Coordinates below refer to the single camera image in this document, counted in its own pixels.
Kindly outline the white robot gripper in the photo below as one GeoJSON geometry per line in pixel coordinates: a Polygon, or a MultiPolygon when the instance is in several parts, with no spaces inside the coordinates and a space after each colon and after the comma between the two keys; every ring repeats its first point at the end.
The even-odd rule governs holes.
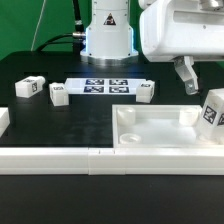
{"type": "Polygon", "coordinates": [[[155,0],[140,15],[142,52],[151,62],[174,60],[188,95],[198,92],[194,60],[224,58],[224,9],[203,10],[199,0],[155,0]]]}

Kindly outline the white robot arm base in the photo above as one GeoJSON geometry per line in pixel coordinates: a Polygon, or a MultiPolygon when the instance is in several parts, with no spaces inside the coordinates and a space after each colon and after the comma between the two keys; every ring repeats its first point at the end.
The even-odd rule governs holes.
{"type": "Polygon", "coordinates": [[[129,25],[130,0],[92,0],[92,20],[86,28],[83,62],[118,66],[138,59],[129,25]]]}

